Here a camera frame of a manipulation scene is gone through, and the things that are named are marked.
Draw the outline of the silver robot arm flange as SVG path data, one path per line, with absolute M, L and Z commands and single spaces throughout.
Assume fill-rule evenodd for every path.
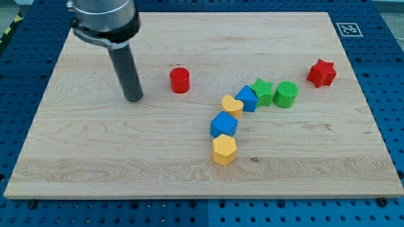
M 141 27 L 133 0 L 68 0 L 66 6 L 74 13 L 73 33 L 109 51 L 128 46 Z

